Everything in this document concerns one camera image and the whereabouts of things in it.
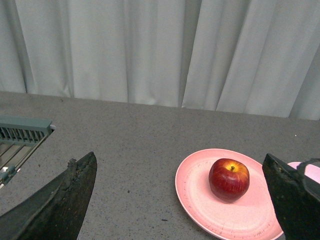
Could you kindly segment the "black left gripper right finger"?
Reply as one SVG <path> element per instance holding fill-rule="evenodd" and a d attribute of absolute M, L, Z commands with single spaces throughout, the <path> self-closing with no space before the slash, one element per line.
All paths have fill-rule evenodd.
<path fill-rule="evenodd" d="M 268 153 L 262 171 L 277 221 L 287 240 L 320 238 L 320 184 L 308 177 L 308 165 L 319 162 L 311 158 L 293 168 Z"/>

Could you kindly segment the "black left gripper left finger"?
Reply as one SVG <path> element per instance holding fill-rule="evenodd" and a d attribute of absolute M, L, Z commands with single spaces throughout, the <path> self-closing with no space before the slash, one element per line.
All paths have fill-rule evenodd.
<path fill-rule="evenodd" d="M 2 240 L 75 240 L 93 193 L 97 159 L 89 152 L 0 217 Z"/>

